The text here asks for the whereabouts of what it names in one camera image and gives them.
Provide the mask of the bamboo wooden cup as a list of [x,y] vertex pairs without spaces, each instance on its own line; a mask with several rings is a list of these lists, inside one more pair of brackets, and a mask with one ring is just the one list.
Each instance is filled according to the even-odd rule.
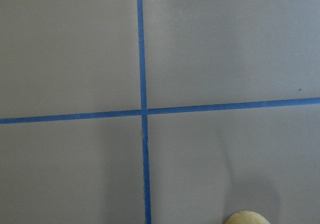
[[228,217],[224,224],[270,224],[270,222],[257,212],[240,211]]

